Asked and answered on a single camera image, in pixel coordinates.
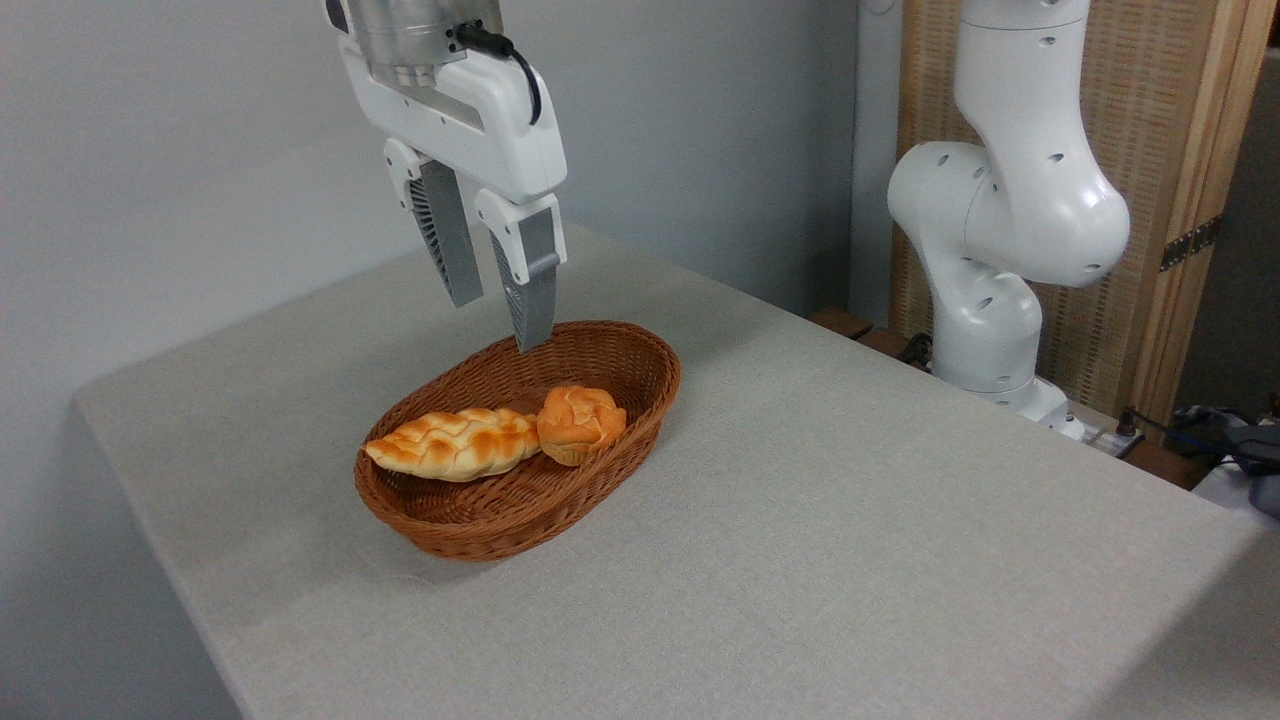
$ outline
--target cable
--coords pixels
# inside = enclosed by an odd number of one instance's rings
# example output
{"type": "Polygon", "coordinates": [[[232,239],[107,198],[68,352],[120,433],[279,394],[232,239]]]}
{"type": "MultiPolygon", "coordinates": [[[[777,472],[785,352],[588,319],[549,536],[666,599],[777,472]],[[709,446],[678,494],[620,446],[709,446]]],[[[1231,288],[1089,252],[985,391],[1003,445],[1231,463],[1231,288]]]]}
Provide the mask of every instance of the cable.
{"type": "MultiPolygon", "coordinates": [[[[1224,447],[1221,445],[1213,445],[1211,442],[1204,442],[1202,439],[1197,439],[1197,438],[1193,438],[1190,436],[1185,436],[1185,434],[1183,434],[1183,433],[1180,433],[1180,432],[1178,432],[1178,430],[1175,430],[1175,429],[1172,429],[1172,428],[1170,428],[1167,425],[1164,425],[1161,423],[1157,423],[1157,421],[1152,420],[1151,418],[1143,415],[1142,413],[1138,413],[1133,407],[1125,407],[1125,414],[1126,415],[1133,415],[1134,418],[1137,418],[1137,419],[1142,420],[1143,423],[1146,423],[1146,424],[1156,428],[1157,430],[1164,432],[1166,436],[1169,436],[1171,438],[1179,439],[1181,442],[1185,442],[1187,445],[1192,445],[1192,446],[1199,447],[1202,450],[1207,450],[1210,452],[1216,452],[1219,455],[1230,455],[1231,457],[1239,457],[1239,459],[1244,459],[1244,460],[1251,460],[1253,462],[1258,462],[1258,464],[1268,466],[1268,468],[1274,466],[1276,464],[1276,461],[1275,461],[1274,457],[1263,457],[1261,455],[1253,455],[1253,454],[1249,454],[1249,452],[1242,452],[1239,450],[1231,450],[1231,448],[1224,447]]],[[[1274,443],[1263,442],[1262,445],[1274,445],[1274,443]]]]}
{"type": "Polygon", "coordinates": [[[1193,450],[1190,452],[1179,452],[1183,457],[1188,460],[1196,460],[1197,457],[1212,457],[1213,462],[1220,462],[1222,460],[1222,454],[1216,450],[1193,450]]]}
{"type": "Polygon", "coordinates": [[[520,63],[520,69],[525,70],[525,79],[529,81],[529,94],[532,96],[534,102],[534,117],[529,120],[529,124],[536,126],[538,118],[543,117],[543,94],[538,88],[538,78],[534,76],[534,68],[529,67],[529,60],[518,50],[512,47],[511,56],[520,63]]]}
{"type": "Polygon", "coordinates": [[[509,37],[489,32],[481,27],[481,22],[476,20],[474,23],[462,23],[458,27],[445,32],[447,37],[454,37],[458,45],[466,47],[467,50],[479,50],[485,55],[493,55],[494,58],[500,58],[503,60],[515,60],[520,64],[520,69],[525,72],[525,79],[529,81],[529,95],[530,101],[534,106],[532,117],[529,124],[536,126],[538,119],[543,117],[543,91],[538,87],[538,76],[534,74],[534,68],[529,65],[525,56],[516,50],[516,44],[511,41],[509,37]]]}

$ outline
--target white robotic arm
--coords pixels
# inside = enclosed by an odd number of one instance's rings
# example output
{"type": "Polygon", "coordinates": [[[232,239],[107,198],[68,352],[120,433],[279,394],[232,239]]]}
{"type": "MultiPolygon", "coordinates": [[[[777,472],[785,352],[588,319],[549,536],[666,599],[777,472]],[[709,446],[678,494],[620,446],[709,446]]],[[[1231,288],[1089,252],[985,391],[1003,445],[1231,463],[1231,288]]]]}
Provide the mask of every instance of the white robotic arm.
{"type": "Polygon", "coordinates": [[[1088,0],[964,0],[956,105],[986,147],[928,142],[890,181],[933,297],[933,372],[1068,434],[1034,377],[1039,302],[1021,278],[1084,286],[1124,252],[1129,210],[1080,118],[1088,0]]]}
{"type": "Polygon", "coordinates": [[[389,138],[401,206],[458,306],[480,297],[468,225],[493,238],[516,340],[550,336],[567,259],[564,150],[541,77],[497,35],[497,0],[326,0],[352,88],[389,138]]]}

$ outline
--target wicker basket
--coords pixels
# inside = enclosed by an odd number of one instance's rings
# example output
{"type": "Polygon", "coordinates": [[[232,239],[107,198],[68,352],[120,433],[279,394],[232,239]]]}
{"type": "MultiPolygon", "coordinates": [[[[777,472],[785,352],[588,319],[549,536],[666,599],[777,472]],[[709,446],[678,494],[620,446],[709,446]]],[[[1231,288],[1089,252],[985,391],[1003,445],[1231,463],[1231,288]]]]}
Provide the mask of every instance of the wicker basket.
{"type": "Polygon", "coordinates": [[[680,360],[644,328],[561,323],[549,341],[524,355],[508,337],[397,402],[365,438],[380,438],[431,411],[536,413],[547,392],[562,384],[604,388],[627,411],[622,436],[582,465],[566,468],[539,454],[502,475],[447,483],[384,470],[360,451],[360,497],[380,520],[439,557],[498,560],[547,542],[613,492],[658,441],[680,387],[680,360]]]}

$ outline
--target round bread roll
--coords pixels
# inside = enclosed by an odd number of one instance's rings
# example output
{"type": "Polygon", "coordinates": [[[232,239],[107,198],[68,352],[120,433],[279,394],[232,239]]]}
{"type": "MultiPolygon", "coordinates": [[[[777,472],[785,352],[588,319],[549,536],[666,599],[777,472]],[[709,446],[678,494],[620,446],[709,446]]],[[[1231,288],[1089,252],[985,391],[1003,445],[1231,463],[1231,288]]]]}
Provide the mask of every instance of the round bread roll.
{"type": "Polygon", "coordinates": [[[538,442],[552,460],[577,466],[627,427],[627,411],[598,388],[557,387],[538,414],[538,442]]]}
{"type": "Polygon", "coordinates": [[[535,416],[506,407],[428,413],[365,443],[387,470],[451,483],[500,475],[538,451],[535,416]]]}

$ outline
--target table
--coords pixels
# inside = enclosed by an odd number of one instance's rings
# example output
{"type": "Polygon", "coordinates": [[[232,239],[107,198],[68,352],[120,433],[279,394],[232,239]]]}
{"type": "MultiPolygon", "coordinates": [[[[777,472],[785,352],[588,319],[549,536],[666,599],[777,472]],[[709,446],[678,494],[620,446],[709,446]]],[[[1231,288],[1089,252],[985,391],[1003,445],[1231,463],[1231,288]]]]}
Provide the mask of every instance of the table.
{"type": "MultiPolygon", "coordinates": [[[[810,323],[815,323],[838,333],[849,340],[858,341],[872,350],[879,351],[891,357],[902,359],[908,351],[910,341],[897,333],[884,328],[877,328],[870,322],[856,318],[835,307],[824,307],[809,316],[810,323]]],[[[919,360],[910,360],[911,365],[925,370],[919,360]]],[[[1194,488],[1211,468],[1193,462],[1180,455],[1161,447],[1157,442],[1146,442],[1142,436],[1128,438],[1115,434],[1117,420],[1108,418],[1085,405],[1071,404],[1071,413],[1084,423],[1085,432],[1080,442],[1091,445],[1110,455],[1123,455],[1129,465],[1139,468],[1167,480],[1183,489],[1194,488]],[[1121,448],[1128,446],[1125,452],[1121,448]]]]}
{"type": "Polygon", "coordinates": [[[351,477],[390,404],[509,334],[492,258],[461,310],[420,252],[77,395],[246,717],[1274,716],[1276,536],[568,242],[558,319],[654,331],[684,384],[635,475],[506,561],[419,552],[351,477]]]}

